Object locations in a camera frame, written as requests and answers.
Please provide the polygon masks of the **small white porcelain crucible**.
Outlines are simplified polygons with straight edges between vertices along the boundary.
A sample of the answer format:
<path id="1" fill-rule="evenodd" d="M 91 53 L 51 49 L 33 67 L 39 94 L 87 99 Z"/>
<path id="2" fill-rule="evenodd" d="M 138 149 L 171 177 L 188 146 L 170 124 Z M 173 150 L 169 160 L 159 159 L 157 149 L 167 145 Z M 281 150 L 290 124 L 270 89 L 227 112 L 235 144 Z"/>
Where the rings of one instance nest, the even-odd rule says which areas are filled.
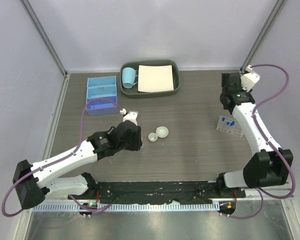
<path id="1" fill-rule="evenodd" d="M 158 135 L 156 133 L 152 132 L 148 135 L 148 139 L 151 143 L 154 143 L 158 140 Z"/>

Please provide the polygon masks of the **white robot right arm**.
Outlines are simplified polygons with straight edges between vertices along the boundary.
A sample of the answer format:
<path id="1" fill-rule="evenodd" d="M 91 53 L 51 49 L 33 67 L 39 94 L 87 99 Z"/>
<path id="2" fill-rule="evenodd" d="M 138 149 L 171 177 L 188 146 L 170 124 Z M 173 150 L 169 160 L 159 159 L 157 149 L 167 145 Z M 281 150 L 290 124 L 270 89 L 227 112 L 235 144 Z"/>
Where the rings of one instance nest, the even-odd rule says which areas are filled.
<path id="1" fill-rule="evenodd" d="M 251 150 L 251 159 L 242 170 L 219 174 L 216 193 L 223 198 L 234 188 L 265 188 L 285 185 L 293 162 L 290 149 L 283 149 L 269 133 L 251 91 L 242 85 L 238 72 L 221 75 L 220 102 L 240 125 Z"/>

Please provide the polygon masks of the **large white porcelain dish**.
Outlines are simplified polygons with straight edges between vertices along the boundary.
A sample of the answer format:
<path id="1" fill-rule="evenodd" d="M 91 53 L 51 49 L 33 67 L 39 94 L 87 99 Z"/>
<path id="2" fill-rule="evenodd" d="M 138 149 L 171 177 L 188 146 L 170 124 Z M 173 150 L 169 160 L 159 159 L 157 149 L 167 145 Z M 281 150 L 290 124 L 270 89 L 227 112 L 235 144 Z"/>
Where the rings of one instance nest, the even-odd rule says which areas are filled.
<path id="1" fill-rule="evenodd" d="M 159 126 L 156 128 L 155 133 L 159 138 L 166 138 L 169 134 L 169 130 L 165 126 Z"/>

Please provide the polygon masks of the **clear acrylic test tube rack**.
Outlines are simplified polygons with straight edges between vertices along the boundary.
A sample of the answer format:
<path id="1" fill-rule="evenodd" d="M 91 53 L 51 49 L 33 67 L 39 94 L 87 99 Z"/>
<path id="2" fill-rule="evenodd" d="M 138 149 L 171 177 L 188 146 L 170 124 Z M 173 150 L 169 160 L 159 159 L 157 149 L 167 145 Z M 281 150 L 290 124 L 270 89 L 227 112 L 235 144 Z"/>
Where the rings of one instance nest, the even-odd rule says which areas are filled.
<path id="1" fill-rule="evenodd" d="M 234 125 L 227 125 L 227 122 L 231 123 L 232 121 L 235 121 Z M 237 136 L 240 138 L 244 135 L 242 127 L 235 119 L 232 119 L 232 118 L 229 118 L 229 117 L 226 117 L 223 115 L 221 115 L 218 119 L 216 130 L 220 131 L 220 132 L 224 132 L 226 134 Z"/>

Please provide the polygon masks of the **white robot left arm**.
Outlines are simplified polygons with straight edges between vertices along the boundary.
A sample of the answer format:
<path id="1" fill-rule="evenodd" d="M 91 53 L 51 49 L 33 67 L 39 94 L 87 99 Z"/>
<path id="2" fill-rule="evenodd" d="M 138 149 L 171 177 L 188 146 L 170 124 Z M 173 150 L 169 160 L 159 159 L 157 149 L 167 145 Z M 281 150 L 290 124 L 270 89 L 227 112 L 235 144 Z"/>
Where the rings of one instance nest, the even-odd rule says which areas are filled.
<path id="1" fill-rule="evenodd" d="M 95 132 L 76 147 L 40 162 L 20 161 L 12 179 L 22 210 L 34 208 L 46 197 L 75 195 L 90 200 L 97 183 L 89 173 L 63 175 L 86 164 L 111 157 L 121 150 L 138 151 L 141 127 L 127 120 L 108 131 Z"/>

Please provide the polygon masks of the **blue three-compartment organizer box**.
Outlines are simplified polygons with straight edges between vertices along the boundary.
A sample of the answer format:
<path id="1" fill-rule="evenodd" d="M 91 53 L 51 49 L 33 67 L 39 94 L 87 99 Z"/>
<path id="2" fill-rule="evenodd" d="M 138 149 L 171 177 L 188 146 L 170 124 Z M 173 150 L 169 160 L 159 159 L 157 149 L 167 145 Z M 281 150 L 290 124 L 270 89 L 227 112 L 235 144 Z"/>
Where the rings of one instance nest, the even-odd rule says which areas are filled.
<path id="1" fill-rule="evenodd" d="M 86 87 L 86 102 L 102 98 L 117 103 L 116 76 L 89 77 Z M 119 108 L 111 102 L 96 100 L 86 107 L 86 112 L 89 116 L 101 116 L 116 114 Z"/>

